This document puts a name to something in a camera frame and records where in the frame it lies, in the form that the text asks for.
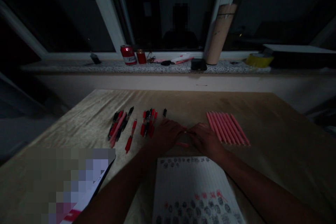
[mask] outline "window sill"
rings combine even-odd
[[[282,74],[282,75],[336,75],[336,69],[272,69],[254,68],[243,61],[220,60],[217,65],[208,65],[206,71],[192,71],[191,62],[178,65],[137,64],[126,66],[123,61],[102,61],[95,65],[88,60],[46,60],[21,66],[21,70],[34,74]]]

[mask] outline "wooden table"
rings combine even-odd
[[[167,108],[167,118],[186,127],[197,122],[207,123],[207,111],[223,111],[234,114],[252,145],[225,145],[225,148],[293,193],[326,219],[333,220],[332,211],[336,209],[336,142],[274,94],[95,90],[0,168],[0,222],[33,222],[31,216],[25,215],[27,207],[32,207],[28,195],[34,196],[34,193],[27,190],[27,184],[32,183],[26,161],[29,149],[108,148],[106,134],[114,112],[121,109],[128,111],[131,106],[134,106],[131,123],[115,145],[117,157],[104,184],[147,142],[139,134],[144,110],[150,107],[158,110],[158,125],[163,109]],[[124,149],[135,118],[139,122],[131,150],[126,155]],[[181,141],[188,142],[189,139],[184,137]],[[175,146],[166,155],[200,153],[193,147],[185,149]],[[239,188],[230,179],[229,182],[246,222],[263,223]],[[133,200],[126,223],[151,222],[154,183],[155,164]],[[46,192],[44,196],[46,200],[41,204],[41,212],[48,213],[47,202],[53,198],[53,192]]]

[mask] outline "white wall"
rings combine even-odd
[[[336,96],[336,76],[37,75],[69,107],[94,89],[272,92],[304,113]]]

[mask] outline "red can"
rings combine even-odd
[[[126,65],[135,65],[137,63],[137,59],[135,58],[131,45],[122,45],[120,47],[120,51]]]
[[[136,56],[138,57],[139,64],[146,64],[147,63],[146,55],[145,55],[145,52],[143,50],[139,49],[136,52]]]

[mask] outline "tape roll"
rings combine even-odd
[[[245,63],[251,67],[266,68],[273,59],[273,56],[267,56],[265,54],[250,54]]]

